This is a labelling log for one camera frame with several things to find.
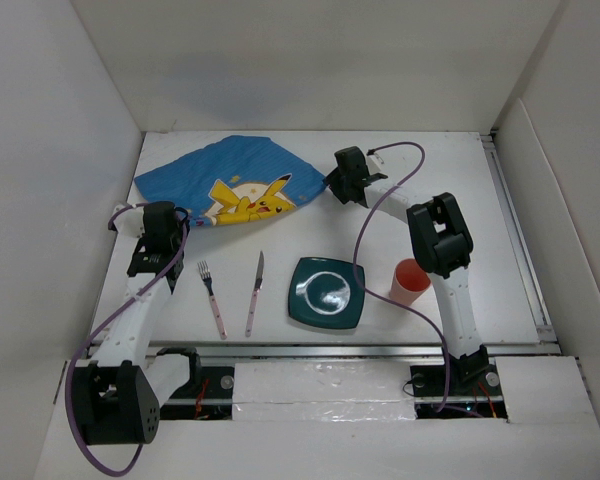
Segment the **blue Pikachu cloth placemat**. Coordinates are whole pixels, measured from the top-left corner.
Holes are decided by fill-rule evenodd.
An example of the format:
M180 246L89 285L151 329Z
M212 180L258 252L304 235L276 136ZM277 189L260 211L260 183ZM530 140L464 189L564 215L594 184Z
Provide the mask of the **blue Pikachu cloth placemat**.
M231 135L134 179L148 202L170 201L198 226L265 220L325 189L324 175L268 137Z

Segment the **dark teal square plate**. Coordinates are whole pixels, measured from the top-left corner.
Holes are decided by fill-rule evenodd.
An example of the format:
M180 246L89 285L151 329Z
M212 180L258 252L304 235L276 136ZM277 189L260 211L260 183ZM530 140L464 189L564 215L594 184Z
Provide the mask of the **dark teal square plate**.
M302 257L288 291L288 315L305 326L353 330L365 301L365 272L351 262Z

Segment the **salmon pink plastic cup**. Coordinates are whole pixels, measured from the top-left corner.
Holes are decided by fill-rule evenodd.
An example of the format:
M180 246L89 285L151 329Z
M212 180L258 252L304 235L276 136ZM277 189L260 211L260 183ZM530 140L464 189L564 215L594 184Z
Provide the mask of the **salmon pink plastic cup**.
M401 305L412 305L431 286L427 273L414 258L399 262L392 279L389 298Z

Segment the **pink handled knife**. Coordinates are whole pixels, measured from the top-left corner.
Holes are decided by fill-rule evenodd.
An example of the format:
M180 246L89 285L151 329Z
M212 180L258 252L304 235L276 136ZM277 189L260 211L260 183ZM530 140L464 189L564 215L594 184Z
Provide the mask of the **pink handled knife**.
M247 316L247 321L246 321L246 327L245 327L245 337L246 338L249 338L252 335L258 295L260 293L262 282L263 282L264 263L265 263L264 252L261 251L259 253L254 287L253 287L252 294L251 294L251 300L250 300L250 304L249 304L248 316Z

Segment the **pink handled fork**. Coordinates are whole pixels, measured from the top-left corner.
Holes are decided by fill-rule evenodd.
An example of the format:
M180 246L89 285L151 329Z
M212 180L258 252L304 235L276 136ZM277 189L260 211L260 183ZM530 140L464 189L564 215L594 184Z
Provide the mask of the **pink handled fork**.
M214 322L216 324L218 334L219 334L221 340L226 340L228 338L228 335L227 335L227 331L226 331L226 328L224 325L224 321L223 321L221 312L219 310L216 296L214 294L213 280L212 280L212 276L211 276L211 272L209 270L208 264L206 261L200 261L197 264L197 266L198 266L198 271L199 271L201 280L202 280L203 284L205 285L205 288L207 289L210 308L213 313Z

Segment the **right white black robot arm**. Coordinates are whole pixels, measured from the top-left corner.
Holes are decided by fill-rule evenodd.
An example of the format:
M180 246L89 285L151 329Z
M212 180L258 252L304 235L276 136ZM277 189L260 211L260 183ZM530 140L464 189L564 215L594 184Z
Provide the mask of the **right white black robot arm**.
M456 198L409 193L380 180L364 189L365 202L406 223L412 253L433 286L445 339L445 393L466 393L487 369L486 347L477 330L469 291L474 243Z

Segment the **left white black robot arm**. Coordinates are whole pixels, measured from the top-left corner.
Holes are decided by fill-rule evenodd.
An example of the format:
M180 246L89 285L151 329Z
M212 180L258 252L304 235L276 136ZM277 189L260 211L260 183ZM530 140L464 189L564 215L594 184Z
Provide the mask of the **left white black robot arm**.
M105 336L85 365L72 358L65 406L71 432L82 451L91 445L153 441L160 408L176 391L192 396L202 387L195 351L161 355L144 365L150 337L184 268L184 250L194 219L171 201L139 204L138 242L128 269L124 303L99 327Z

